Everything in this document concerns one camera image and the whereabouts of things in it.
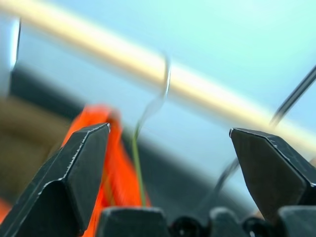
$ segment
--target metal wire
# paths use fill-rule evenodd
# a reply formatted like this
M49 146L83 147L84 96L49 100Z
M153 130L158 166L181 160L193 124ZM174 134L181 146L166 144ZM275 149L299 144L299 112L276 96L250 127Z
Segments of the metal wire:
M142 200L143 206L146 206L146 195L145 195L145 190L144 190L144 183L143 183L143 178L142 178L141 165L140 165L140 159L139 159L139 153L138 153L138 147L137 147L137 138L145 121L149 117L157 113L162 108L163 104L165 103L168 97L169 88L170 88L170 75L171 75L171 64L168 57L166 57L164 90L157 98L155 98L152 102L150 102L146 106L143 115L140 117L140 119L136 123L136 128L135 128L134 135L132 138L132 154L133 154L134 165L135 165L135 170L136 170L137 179L139 183L139 189L140 189L141 200Z
M302 97L302 95L307 91L307 89L315 82L315 80L316 66L307 74L307 76L297 85L297 87L292 91L292 93L276 110L270 122L270 125L272 127L276 127L280 123L284 116ZM194 212L197 212L200 209L202 209L207 203L211 203L212 206L215 206L223 186L226 184L227 180L238 170L239 167L240 164L238 158L235 157L235 159L225 168L225 170L220 175L214 190L205 196L205 198L200 202L200 204L194 209Z

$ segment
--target orange cloth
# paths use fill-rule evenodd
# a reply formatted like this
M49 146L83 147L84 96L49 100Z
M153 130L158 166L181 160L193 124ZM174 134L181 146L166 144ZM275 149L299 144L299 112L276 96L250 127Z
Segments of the orange cloth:
M72 133L83 127L104 122L110 123L111 132L105 154L102 183L84 237L94 237L101 211L105 207L111 205L141 206L137 176L121 142L122 128L118 113L101 105L86 106L83 112L73 121L63 146Z
M0 199L0 223L5 219L10 210L11 206Z

